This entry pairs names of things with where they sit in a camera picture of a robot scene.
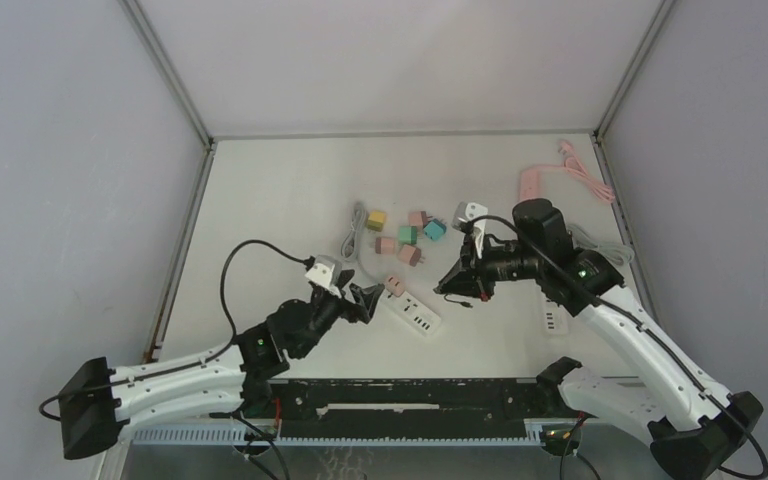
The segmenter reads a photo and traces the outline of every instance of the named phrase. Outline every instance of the table top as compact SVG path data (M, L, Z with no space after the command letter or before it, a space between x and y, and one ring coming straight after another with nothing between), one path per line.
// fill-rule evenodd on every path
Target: table top
M408 212L426 210L451 223L461 201L475 201L510 218L520 172L559 165L558 141L572 143L590 173L600 176L590 138L570 135L441 135L366 138L225 140L219 142L204 199L163 340L161 360L224 343L230 333L219 305L219 276L230 250L259 238L291 255L339 258L352 205L388 214L382 235L396 236ZM595 237L620 241L610 205L563 173L542 175L543 196ZM511 238L502 225L488 231ZM376 255L365 232L361 257L371 273L395 274L408 291L443 319L423 338L385 308L369 325L338 321L283 378L529 378L570 356L603 376L633 376L631 369L582 323L569 334L544 333L533 282L499 283L487 303L466 309L432 288L457 258L462 235L421 239L424 263L409 267ZM620 269L634 289L628 267ZM240 332L262 322L285 300L307 299L310 287L298 265L261 246L241 250L228 272L228 306ZM360 273L358 283L365 285Z

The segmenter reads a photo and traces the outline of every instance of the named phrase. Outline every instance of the white cord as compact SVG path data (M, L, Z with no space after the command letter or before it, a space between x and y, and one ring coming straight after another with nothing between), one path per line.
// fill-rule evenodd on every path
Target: white cord
M617 242L600 242L576 223L568 223L567 230L579 247L601 253L609 262L618 267L628 265L634 260L634 250L631 247Z
M357 263L358 270L367 276L375 283L380 283L381 279L372 276L363 267L363 263L360 261L360 250L363 247L361 240L363 240L363 230L366 228L366 219L369 217L369 213L366 211L366 207L363 206L363 202L355 203L352 208L352 222L351 231L343 240L343 245L340 246L340 257L344 262Z

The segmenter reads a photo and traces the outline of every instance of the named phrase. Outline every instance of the pink cord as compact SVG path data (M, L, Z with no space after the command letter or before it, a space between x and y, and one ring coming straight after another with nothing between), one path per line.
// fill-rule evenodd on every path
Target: pink cord
M565 172L583 183L600 201L611 203L616 198L614 190L590 175L575 149L566 141L560 141L559 152L564 156L563 165L534 165L525 169L520 177L520 201L540 196L538 172Z

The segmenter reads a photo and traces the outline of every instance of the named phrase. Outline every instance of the pink power strip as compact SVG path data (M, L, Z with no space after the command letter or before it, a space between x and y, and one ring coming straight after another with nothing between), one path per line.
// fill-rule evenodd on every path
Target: pink power strip
M526 168L519 177L519 201L540 197L540 171Z

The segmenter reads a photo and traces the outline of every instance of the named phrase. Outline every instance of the power strip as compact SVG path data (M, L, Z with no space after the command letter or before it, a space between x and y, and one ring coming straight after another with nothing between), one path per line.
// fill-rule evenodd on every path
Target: power strip
M430 308L408 292L398 297L392 292L384 292L378 300L378 305L387 307L423 337L434 335L440 325L443 324L440 315L432 312Z
M546 298L539 289L537 297L543 314L543 331L549 335L566 335L569 333L569 314L564 307Z

